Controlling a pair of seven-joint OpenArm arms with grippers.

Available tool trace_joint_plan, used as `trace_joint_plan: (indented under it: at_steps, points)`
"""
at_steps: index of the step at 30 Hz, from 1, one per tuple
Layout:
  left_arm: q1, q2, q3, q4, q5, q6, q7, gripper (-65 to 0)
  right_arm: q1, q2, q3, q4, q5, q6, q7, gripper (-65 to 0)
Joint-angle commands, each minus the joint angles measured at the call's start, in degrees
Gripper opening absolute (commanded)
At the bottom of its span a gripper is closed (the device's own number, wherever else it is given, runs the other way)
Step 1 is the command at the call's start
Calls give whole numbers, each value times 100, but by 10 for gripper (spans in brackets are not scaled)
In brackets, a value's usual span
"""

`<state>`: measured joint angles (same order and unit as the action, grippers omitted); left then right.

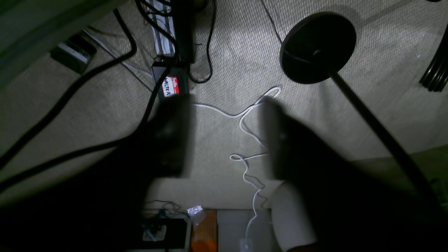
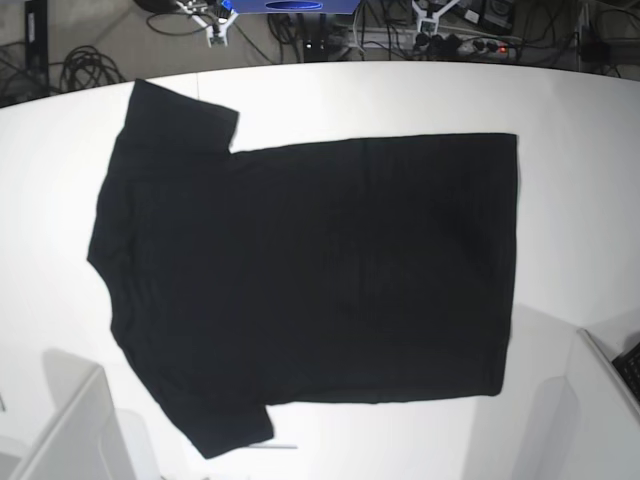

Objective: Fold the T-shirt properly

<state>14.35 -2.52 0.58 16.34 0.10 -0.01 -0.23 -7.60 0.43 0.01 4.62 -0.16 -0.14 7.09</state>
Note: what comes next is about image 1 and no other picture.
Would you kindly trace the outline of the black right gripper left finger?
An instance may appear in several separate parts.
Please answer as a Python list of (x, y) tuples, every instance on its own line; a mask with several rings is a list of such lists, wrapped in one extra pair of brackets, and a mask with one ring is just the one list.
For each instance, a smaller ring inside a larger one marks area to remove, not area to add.
[(192, 96), (178, 94), (163, 99), (152, 120), (151, 160), (157, 176), (179, 177), (189, 169), (192, 151)]

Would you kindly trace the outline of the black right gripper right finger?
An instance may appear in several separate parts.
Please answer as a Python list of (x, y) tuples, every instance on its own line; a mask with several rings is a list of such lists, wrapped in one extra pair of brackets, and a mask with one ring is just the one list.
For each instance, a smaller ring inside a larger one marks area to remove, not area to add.
[(314, 131), (287, 115), (272, 98), (263, 100), (261, 113), (273, 177), (293, 182), (311, 179)]

